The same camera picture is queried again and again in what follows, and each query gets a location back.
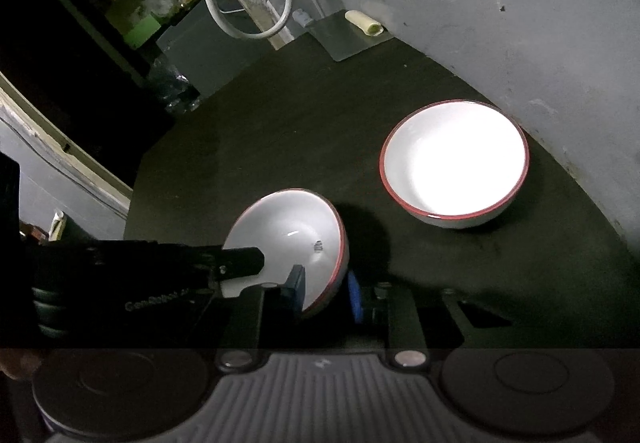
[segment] gray ribbed plate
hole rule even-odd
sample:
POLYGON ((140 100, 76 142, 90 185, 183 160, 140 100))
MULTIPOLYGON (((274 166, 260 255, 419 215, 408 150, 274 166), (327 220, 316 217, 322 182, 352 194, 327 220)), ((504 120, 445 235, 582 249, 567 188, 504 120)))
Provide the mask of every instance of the gray ribbed plate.
MULTIPOLYGON (((148 443, 506 443, 457 418, 429 381, 375 355, 272 355, 225 376, 191 419, 148 443)), ((74 443, 56 435, 49 443, 74 443)), ((591 433, 563 443, 600 443, 591 433)))

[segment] screw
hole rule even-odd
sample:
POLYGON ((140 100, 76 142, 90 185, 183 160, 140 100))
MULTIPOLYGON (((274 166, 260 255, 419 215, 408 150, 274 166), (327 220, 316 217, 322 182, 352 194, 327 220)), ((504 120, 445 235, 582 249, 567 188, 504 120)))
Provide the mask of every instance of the screw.
POLYGON ((394 356, 394 360, 401 367, 420 367, 427 361, 427 355, 420 351, 400 351, 394 356))
POLYGON ((227 351, 220 358, 222 365, 229 369, 239 369, 240 367, 246 367, 253 362, 251 355, 246 351, 227 351))

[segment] dark table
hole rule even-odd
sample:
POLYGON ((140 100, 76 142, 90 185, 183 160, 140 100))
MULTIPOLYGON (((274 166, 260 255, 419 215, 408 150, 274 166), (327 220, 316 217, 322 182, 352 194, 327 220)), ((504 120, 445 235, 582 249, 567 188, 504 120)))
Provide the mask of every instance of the dark table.
POLYGON ((529 175, 513 204, 471 230, 426 225, 378 174, 385 137, 432 102, 477 91, 397 39, 340 63, 311 36, 270 53, 185 116, 144 157, 127 239, 221 244, 234 220, 281 188, 337 207, 351 264, 367 282, 400 279, 418 301, 443 288, 549 343, 638 344, 640 272, 564 169, 530 137, 529 175))

